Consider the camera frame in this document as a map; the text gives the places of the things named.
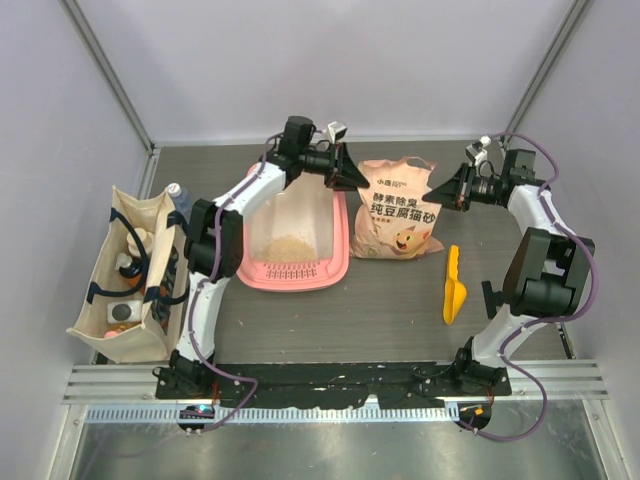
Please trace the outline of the pink cat litter bag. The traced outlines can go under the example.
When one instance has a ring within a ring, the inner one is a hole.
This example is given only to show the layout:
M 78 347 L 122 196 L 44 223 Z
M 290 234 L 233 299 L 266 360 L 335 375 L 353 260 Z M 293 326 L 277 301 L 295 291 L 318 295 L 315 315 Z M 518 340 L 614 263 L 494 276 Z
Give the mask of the pink cat litter bag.
M 413 260 L 443 250 L 433 231 L 441 206 L 423 200 L 436 164 L 419 157 L 358 165 L 369 187 L 358 191 L 350 254 L 360 259 Z

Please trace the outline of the yellow plastic scoop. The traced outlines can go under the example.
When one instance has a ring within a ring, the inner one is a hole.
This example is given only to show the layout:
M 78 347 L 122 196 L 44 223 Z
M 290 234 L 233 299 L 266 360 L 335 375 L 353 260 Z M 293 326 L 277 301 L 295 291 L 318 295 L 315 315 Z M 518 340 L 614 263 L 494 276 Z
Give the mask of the yellow plastic scoop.
M 451 245 L 447 255 L 446 278 L 444 284 L 443 321 L 452 325 L 466 298 L 466 286 L 459 280 L 460 248 Z

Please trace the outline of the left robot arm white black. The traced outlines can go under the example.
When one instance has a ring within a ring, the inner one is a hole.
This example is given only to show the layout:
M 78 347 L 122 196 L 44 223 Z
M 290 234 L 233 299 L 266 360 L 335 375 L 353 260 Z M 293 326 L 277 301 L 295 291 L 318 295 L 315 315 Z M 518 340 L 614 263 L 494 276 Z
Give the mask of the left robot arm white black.
M 157 375 L 157 397 L 200 399 L 211 394 L 223 376 L 258 386 L 257 379 L 226 374 L 213 363 L 224 292 L 243 259 L 244 223 L 304 173 L 321 176 L 333 191 L 368 187 L 348 152 L 347 130 L 338 121 L 321 130 L 307 117 L 291 116 L 282 132 L 267 139 L 248 176 L 216 199 L 195 203 L 185 244 L 187 313 L 169 365 Z

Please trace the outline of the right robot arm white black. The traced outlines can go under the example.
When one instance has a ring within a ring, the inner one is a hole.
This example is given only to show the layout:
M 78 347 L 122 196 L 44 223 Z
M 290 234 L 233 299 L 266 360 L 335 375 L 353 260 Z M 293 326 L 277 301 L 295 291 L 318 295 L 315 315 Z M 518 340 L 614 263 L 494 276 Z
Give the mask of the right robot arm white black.
M 470 144 L 466 155 L 454 176 L 424 200 L 456 211 L 474 202 L 504 207 L 522 233 L 501 291 L 483 285 L 488 326 L 458 350 L 451 366 L 455 389 L 472 395 L 505 381 L 511 356 L 533 333 L 576 317 L 586 285 L 595 282 L 595 244 L 561 219 L 549 182 L 536 176 L 533 151 L 507 151 L 501 173 L 488 176 L 481 173 L 488 162 L 482 141 Z

